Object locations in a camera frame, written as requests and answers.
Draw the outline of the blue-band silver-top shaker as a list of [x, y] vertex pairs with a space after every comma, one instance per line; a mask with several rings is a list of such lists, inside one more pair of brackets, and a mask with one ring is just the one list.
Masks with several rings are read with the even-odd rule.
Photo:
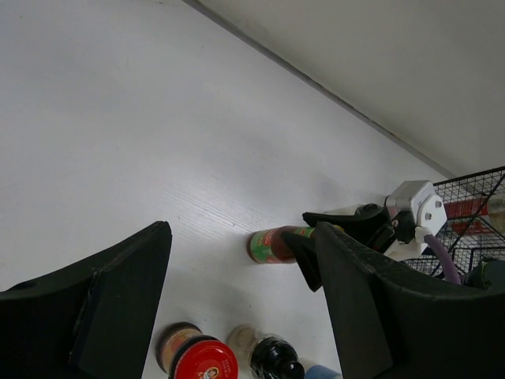
[[304, 370], [304, 379], [342, 379], [341, 373], [318, 364], [307, 365]]

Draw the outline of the tall red-label sauce bottle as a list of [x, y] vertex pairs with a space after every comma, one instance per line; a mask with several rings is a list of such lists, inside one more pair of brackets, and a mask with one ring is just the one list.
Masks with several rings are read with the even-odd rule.
[[448, 203], [445, 210], [451, 229], [459, 235], [504, 235], [504, 195]]

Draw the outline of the green-label chili sauce bottle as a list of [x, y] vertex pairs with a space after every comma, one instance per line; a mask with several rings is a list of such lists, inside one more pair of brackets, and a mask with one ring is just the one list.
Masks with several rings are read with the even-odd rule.
[[284, 226], [252, 233], [246, 243], [249, 257], [257, 264], [293, 264], [292, 249], [282, 240], [283, 232], [306, 238], [315, 237], [314, 227]]

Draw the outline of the black-cap white spice bottle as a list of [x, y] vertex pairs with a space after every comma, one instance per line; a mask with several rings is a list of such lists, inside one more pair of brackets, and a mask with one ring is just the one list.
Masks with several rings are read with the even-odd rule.
[[281, 336], [245, 324], [232, 330], [226, 344], [238, 361], [239, 373], [247, 373], [249, 378], [305, 377], [296, 350]]

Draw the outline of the red-lid sauce jar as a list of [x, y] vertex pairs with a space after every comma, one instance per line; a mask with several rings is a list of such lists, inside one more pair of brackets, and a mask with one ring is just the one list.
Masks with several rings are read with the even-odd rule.
[[238, 379], [238, 361], [222, 341], [189, 322], [165, 328], [155, 347], [160, 369], [170, 379]]

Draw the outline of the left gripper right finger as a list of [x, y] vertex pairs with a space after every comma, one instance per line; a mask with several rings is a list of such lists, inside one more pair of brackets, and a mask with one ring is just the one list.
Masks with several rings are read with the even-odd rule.
[[418, 272], [328, 223], [316, 255], [344, 377], [503, 377], [502, 293]]

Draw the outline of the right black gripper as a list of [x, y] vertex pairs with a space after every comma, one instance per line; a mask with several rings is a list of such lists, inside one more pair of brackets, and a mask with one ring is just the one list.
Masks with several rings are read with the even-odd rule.
[[[330, 223], [341, 227], [350, 237], [378, 253], [385, 253], [394, 242], [408, 244], [414, 239], [416, 224], [399, 217], [389, 221], [384, 206], [374, 203], [341, 208], [335, 213], [304, 212], [302, 219], [310, 226]], [[312, 292], [322, 287], [316, 240], [294, 232], [282, 232], [281, 239], [294, 259]]]

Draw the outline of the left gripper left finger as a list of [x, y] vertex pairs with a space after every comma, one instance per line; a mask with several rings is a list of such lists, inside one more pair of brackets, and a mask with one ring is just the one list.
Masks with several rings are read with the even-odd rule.
[[3, 378], [140, 378], [172, 243], [157, 221], [1, 293]]

